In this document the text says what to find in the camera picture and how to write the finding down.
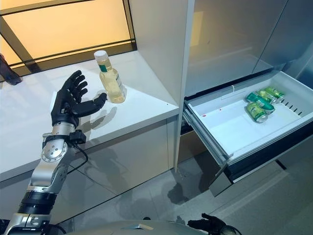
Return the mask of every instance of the open drawer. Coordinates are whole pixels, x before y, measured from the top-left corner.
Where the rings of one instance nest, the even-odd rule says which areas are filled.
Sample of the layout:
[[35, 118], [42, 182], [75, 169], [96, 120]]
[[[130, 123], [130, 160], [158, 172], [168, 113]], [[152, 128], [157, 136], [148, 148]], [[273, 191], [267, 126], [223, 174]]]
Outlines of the open drawer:
[[[245, 97], [273, 86], [286, 96], [275, 112], [256, 123]], [[193, 127], [221, 170], [211, 185], [217, 195], [313, 134], [313, 90], [281, 71], [186, 99], [183, 118]], [[216, 182], [225, 187], [214, 185]]]

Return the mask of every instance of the window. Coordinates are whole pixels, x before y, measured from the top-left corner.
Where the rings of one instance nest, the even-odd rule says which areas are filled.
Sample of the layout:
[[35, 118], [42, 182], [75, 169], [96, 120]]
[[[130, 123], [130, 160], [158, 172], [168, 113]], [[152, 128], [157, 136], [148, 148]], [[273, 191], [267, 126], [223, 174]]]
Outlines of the window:
[[109, 55], [136, 50], [128, 0], [0, 4], [1, 53], [20, 76], [93, 59], [100, 49]]

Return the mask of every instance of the soda can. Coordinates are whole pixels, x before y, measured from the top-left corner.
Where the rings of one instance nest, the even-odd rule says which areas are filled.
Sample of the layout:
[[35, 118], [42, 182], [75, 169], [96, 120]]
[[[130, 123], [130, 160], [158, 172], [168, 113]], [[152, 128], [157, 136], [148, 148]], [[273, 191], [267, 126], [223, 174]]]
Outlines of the soda can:
[[270, 104], [273, 104], [277, 101], [277, 98], [275, 96], [269, 94], [265, 90], [259, 90], [257, 93], [260, 97], [262, 97], [264, 100], [266, 100]]
[[285, 98], [285, 94], [274, 87], [266, 87], [265, 91], [277, 98], [276, 103], [280, 103]]
[[265, 122], [268, 119], [268, 115], [256, 102], [249, 103], [246, 106], [246, 110], [253, 120], [258, 123]]
[[249, 102], [255, 102], [257, 103], [264, 111], [266, 114], [271, 114], [275, 111], [274, 106], [272, 106], [270, 103], [268, 103], [265, 99], [260, 97], [256, 92], [251, 92], [247, 97], [247, 101]]

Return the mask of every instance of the bottle cap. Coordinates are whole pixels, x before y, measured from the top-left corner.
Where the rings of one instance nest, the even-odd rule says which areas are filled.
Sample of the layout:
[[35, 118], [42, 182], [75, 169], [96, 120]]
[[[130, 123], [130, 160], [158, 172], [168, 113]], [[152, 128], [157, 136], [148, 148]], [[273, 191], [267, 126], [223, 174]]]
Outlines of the bottle cap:
[[105, 50], [98, 50], [93, 55], [97, 61], [103, 61], [109, 58]]

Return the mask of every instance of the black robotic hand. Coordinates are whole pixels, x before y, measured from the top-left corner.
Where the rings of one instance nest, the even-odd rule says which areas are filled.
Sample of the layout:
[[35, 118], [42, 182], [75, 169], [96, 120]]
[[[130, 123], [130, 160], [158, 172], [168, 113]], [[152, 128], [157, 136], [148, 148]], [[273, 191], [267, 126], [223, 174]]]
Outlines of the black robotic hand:
[[95, 100], [82, 101], [82, 96], [87, 93], [87, 82], [80, 70], [73, 73], [58, 91], [51, 112], [52, 126], [60, 121], [72, 123], [75, 128], [79, 125], [80, 117], [88, 116], [99, 111], [107, 94], [101, 93]]
[[226, 223], [215, 216], [210, 216], [205, 213], [201, 214], [201, 220], [189, 220], [188, 226], [194, 229], [207, 231], [209, 235], [236, 235], [241, 233], [238, 229], [226, 225]]

